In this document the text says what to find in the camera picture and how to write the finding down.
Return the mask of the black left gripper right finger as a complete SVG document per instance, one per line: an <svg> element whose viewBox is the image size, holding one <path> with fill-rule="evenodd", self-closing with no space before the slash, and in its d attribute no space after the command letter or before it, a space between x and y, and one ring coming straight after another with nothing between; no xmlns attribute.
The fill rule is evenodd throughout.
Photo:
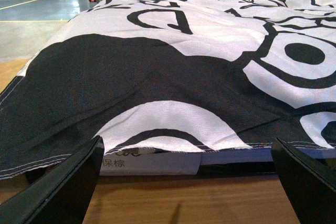
<svg viewBox="0 0 336 224"><path fill-rule="evenodd" d="M271 155L300 223L335 223L335 170L277 138Z"/></svg>

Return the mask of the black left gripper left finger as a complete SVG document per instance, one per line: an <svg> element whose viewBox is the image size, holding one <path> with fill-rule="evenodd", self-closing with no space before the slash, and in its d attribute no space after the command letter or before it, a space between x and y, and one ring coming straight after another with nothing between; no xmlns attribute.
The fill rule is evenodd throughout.
<svg viewBox="0 0 336 224"><path fill-rule="evenodd" d="M104 155L96 136L28 188L1 204L1 223L82 223Z"/></svg>

